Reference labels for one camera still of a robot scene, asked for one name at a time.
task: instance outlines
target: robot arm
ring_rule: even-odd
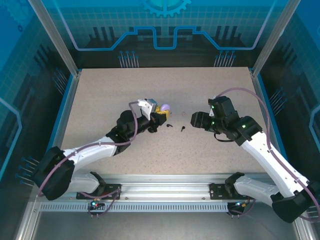
[[[273,208],[284,221],[292,223],[312,204],[312,200],[303,187],[272,156],[267,146],[267,136],[261,126],[250,116],[239,117],[231,100],[226,96],[209,99],[210,113],[196,112],[191,124],[214,133],[225,134],[250,153],[272,178],[275,185],[259,182],[237,172],[225,181],[225,188],[232,194],[240,194],[257,199]],[[286,159],[271,145],[279,158],[313,194],[320,193],[320,184],[310,182],[294,169]]]
[[[148,130],[157,132],[157,128],[166,122],[170,107],[158,106],[153,99],[138,100],[141,117],[137,118],[137,134]],[[80,174],[78,171],[99,159],[112,157],[122,153],[131,144],[135,134],[135,119],[131,110],[121,113],[116,126],[104,137],[81,147],[60,150],[57,146],[50,148],[32,173],[32,180],[40,187],[53,168],[66,156],[70,156],[56,169],[45,183],[42,193],[48,200],[55,200],[65,193],[85,192],[100,196],[106,183],[95,172]]]

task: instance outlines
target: cable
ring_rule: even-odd
[[[237,213],[239,214],[238,216],[243,216],[243,214],[241,214],[240,211],[237,211],[237,210],[231,210],[231,212],[234,212],[234,213]],[[276,239],[280,239],[276,234],[274,234],[268,227],[267,225],[265,225],[264,223],[262,223],[261,221],[259,221],[257,218],[251,216],[251,215],[246,215],[248,218],[254,220],[255,222],[258,222],[259,224],[261,224],[261,226],[263,226],[270,234],[272,234]]]
[[[67,161],[70,157],[76,155],[78,152],[93,147],[93,146],[101,146],[101,145],[112,145],[112,146],[124,146],[132,143],[133,140],[135,140],[137,133],[138,133],[138,120],[137,120],[137,115],[135,113],[135,110],[133,109],[132,105],[138,104],[138,101],[130,102],[129,107],[133,115],[133,120],[134,120],[134,134],[132,138],[129,141],[126,142],[121,142],[121,143],[116,143],[116,142],[95,142],[95,143],[90,143],[88,145],[82,146],[75,150],[74,152],[70,153],[68,156],[66,156],[64,159],[62,159],[57,165],[54,166],[54,168],[49,172],[49,174],[46,176],[44,181],[42,182],[41,186],[39,187],[38,195],[42,195],[42,190],[44,189],[45,185],[47,184],[48,180],[51,178],[51,176],[54,174],[54,172],[65,162]]]
[[[121,190],[119,190],[120,188],[117,188],[116,190],[106,194],[106,195],[102,195],[102,196],[92,196],[92,195],[89,195],[88,193],[86,192],[80,192],[80,194],[82,194],[83,196],[87,197],[87,198],[91,198],[91,199],[103,199],[103,198],[107,198],[107,197],[110,197],[112,196],[113,194],[115,193],[119,193]]]
[[[254,205],[256,204],[256,200],[255,199],[253,199],[253,201],[252,201],[252,204],[251,204],[251,206],[249,207],[249,209],[247,210],[247,211],[245,211],[245,212],[239,212],[239,213],[241,213],[240,215],[239,215],[239,217],[243,217],[243,216],[246,216],[248,213],[250,213],[251,211],[252,211],[252,209],[254,208]]]
[[[214,138],[215,138],[218,142],[222,142],[222,143],[232,143],[232,142],[234,142],[233,140],[222,140],[222,139],[218,139],[216,133],[214,133],[213,136],[214,136]]]
[[[266,116],[267,116],[267,127],[266,127],[266,145],[268,146],[268,150],[270,151],[271,155],[274,157],[274,159],[290,174],[290,176],[297,182],[301,185],[301,187],[303,187],[303,189],[306,191],[306,193],[308,193],[308,195],[310,196],[310,198],[312,199],[317,211],[318,211],[318,218],[316,219],[312,219],[310,217],[304,217],[304,216],[300,216],[300,218],[304,219],[304,220],[307,220],[309,222],[319,222],[320,221],[320,206],[318,204],[318,201],[317,199],[315,198],[315,196],[313,195],[313,193],[309,190],[309,188],[307,188],[307,186],[305,186],[300,180],[299,178],[292,172],[290,171],[290,169],[283,163],[281,162],[281,160],[278,158],[278,156],[274,153],[274,151],[272,150],[272,147],[271,147],[271,141],[270,141],[270,114],[268,112],[268,109],[267,109],[267,106],[266,104],[264,103],[264,101],[262,101],[262,99],[257,95],[255,94],[253,91],[250,91],[246,88],[243,88],[243,87],[232,87],[232,88],[229,88],[225,91],[223,91],[222,93],[220,93],[218,96],[216,96],[216,98],[224,95],[225,93],[228,93],[228,92],[231,92],[231,91],[244,91],[244,92],[247,92],[251,95],[253,95],[256,99],[258,99],[258,101],[260,102],[260,104],[263,106],[264,108],[264,111],[266,113]]]
[[[101,217],[101,216],[105,215],[105,214],[111,209],[112,205],[115,203],[115,201],[116,201],[116,199],[117,199],[117,197],[118,197],[118,193],[119,193],[120,191],[121,191],[120,188],[118,188],[117,190],[113,191],[113,193],[114,193],[114,192],[117,192],[117,194],[114,196],[112,202],[110,203],[110,205],[107,207],[107,209],[106,209],[104,212],[102,212],[102,213],[97,213],[97,214],[92,214],[91,211],[90,211],[90,207],[89,207],[89,208],[88,208],[88,213],[91,215],[91,217],[92,217],[92,216],[96,216],[96,217],[98,218],[98,217]]]

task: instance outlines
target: speckled tabletop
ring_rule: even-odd
[[[121,154],[85,167],[99,174],[217,174],[264,172],[236,143],[222,143],[190,124],[191,115],[207,112],[208,98],[242,87],[254,91],[246,67],[83,69],[64,134],[62,149],[96,141],[115,125],[128,103],[153,98],[171,106],[157,133],[144,132]],[[231,92],[240,116],[252,116],[264,129],[258,101],[246,92]]]

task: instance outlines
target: yellow object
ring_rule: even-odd
[[[170,116],[170,111],[169,110],[160,111],[160,106],[157,106],[156,109],[155,109],[155,112],[157,114],[165,114],[166,115],[166,119],[169,119],[169,116]]]

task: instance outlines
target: glass panel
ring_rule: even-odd
[[[320,181],[320,2],[301,1],[261,70],[288,161]],[[311,216],[318,214],[315,208]],[[314,224],[320,233],[320,224]]]
[[[0,238],[11,240],[70,73],[28,1],[0,1],[0,33]]]
[[[44,0],[79,68],[252,67],[288,0]]]

